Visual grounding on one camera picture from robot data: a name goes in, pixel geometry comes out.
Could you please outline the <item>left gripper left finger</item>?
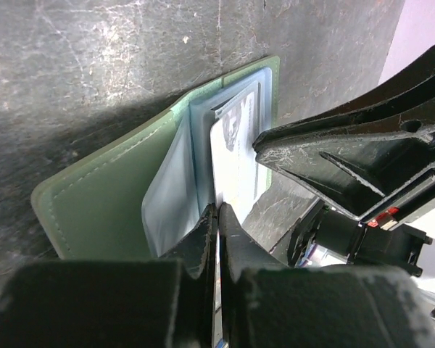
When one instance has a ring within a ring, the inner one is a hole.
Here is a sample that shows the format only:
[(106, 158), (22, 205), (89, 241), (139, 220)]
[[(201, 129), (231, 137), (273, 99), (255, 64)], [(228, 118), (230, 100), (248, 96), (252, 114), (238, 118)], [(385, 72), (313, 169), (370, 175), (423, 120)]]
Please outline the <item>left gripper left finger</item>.
[(211, 347), (217, 210), (149, 261), (20, 268), (0, 295), (0, 347)]

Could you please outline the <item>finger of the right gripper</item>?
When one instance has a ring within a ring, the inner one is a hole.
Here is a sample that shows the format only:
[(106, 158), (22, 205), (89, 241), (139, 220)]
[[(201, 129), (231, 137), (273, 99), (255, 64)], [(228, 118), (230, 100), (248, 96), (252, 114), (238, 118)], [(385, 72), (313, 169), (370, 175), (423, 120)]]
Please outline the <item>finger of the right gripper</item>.
[(420, 83), (435, 75), (435, 45), (427, 49), (407, 67), (383, 82), (381, 85), (370, 90), (366, 94), (357, 97), (345, 104), (339, 105), (319, 115), (305, 118), (302, 121), (314, 121), (317, 119), (354, 112), (359, 109), (372, 107), (395, 96), (416, 87)]

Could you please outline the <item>white id card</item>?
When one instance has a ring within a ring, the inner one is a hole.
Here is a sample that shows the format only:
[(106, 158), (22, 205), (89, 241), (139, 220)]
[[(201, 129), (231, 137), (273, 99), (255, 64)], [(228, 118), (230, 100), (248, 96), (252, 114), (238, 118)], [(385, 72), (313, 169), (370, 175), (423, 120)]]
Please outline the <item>white id card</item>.
[(259, 131), (260, 98), (253, 87), (218, 109), (210, 130), (215, 202), (232, 206), (239, 223), (261, 195), (260, 166), (252, 148)]

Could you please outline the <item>green card holder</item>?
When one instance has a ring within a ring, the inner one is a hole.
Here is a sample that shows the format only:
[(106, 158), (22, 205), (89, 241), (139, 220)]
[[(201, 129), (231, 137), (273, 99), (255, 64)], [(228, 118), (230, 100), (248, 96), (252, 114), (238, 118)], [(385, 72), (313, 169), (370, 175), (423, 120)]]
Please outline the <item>green card holder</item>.
[(141, 203), (178, 132), (189, 104), (269, 68), (278, 83), (280, 59), (259, 59), (181, 96), (119, 139), (38, 184), (31, 205), (63, 260), (147, 260)]

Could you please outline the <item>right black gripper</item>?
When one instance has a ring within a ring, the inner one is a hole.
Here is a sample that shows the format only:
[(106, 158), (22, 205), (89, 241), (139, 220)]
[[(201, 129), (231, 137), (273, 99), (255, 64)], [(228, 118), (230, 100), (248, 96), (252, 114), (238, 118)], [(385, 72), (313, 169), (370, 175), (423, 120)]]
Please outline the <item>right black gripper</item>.
[(322, 199), (290, 229), (289, 267), (324, 247), (350, 265), (422, 276), (418, 258), (433, 240), (409, 224), (435, 208), (435, 107), (312, 117), (265, 131), (253, 147), (260, 164)]

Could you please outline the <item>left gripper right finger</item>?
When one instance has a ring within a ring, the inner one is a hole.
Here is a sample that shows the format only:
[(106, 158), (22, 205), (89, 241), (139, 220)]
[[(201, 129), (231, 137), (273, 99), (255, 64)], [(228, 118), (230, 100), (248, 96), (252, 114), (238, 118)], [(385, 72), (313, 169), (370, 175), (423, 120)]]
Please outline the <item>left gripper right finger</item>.
[(395, 267), (288, 268), (219, 210), (223, 337), (231, 347), (435, 347), (423, 299)]

